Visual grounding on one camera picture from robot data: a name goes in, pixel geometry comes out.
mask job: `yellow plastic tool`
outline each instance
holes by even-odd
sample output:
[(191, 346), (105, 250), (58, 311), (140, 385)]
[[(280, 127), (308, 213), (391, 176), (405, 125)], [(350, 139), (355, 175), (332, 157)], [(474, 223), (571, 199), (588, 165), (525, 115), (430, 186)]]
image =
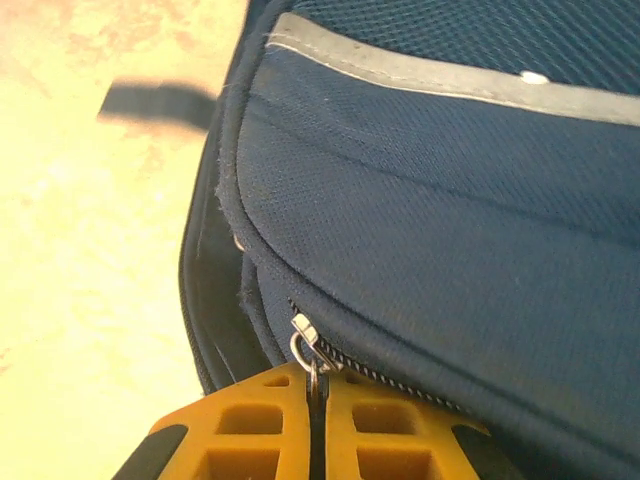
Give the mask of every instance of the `yellow plastic tool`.
[[(284, 365), (164, 417), (114, 478), (308, 480), (306, 375), (297, 364)], [(327, 375), (324, 478), (480, 478), (454, 430), (485, 437), (481, 425), (350, 372)]]

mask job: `gray reflective trim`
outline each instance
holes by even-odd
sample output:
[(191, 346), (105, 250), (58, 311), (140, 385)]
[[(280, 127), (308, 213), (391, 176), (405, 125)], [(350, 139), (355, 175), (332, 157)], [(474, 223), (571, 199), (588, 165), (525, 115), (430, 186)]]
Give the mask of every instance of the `gray reflective trim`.
[(280, 17), (267, 46), (286, 48), (383, 87), (640, 126), (640, 97), (544, 83), (544, 77), (542, 83), (536, 83), (536, 76), (531, 74), (517, 76), (390, 52), (338, 35), (292, 13)]

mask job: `navy blue backpack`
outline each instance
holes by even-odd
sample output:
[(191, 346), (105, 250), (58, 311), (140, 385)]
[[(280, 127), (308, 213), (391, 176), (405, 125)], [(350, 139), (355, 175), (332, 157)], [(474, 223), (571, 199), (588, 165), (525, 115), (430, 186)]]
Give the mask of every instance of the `navy blue backpack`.
[(207, 393), (326, 358), (640, 479), (640, 2), (254, 1), (180, 265)]

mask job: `tile floor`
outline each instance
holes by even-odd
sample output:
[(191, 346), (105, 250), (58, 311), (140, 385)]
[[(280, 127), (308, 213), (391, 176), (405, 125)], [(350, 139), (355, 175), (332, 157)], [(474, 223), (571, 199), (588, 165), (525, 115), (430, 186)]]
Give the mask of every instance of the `tile floor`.
[(215, 95), (245, 7), (0, 3), (0, 478), (110, 478), (199, 397), (176, 272), (204, 137), (96, 113), (116, 78)]

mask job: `metal zipper slider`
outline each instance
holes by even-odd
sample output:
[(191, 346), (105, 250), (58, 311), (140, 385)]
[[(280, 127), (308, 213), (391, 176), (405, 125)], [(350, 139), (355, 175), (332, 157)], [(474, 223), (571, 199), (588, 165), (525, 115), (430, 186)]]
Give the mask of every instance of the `metal zipper slider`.
[(336, 362), (316, 347), (316, 344), (320, 340), (320, 335), (318, 335), (318, 331), (304, 314), (297, 313), (291, 320), (291, 324), (296, 329), (296, 332), (291, 336), (291, 340), (289, 341), (291, 353), (293, 353), (293, 356), (296, 357), (298, 363), (307, 373), (312, 373), (312, 363), (305, 360), (302, 356), (300, 341), (304, 341), (314, 355), (321, 360), (322, 365), (318, 368), (319, 373), (327, 373), (330, 370), (339, 372), (342, 370), (344, 365)]

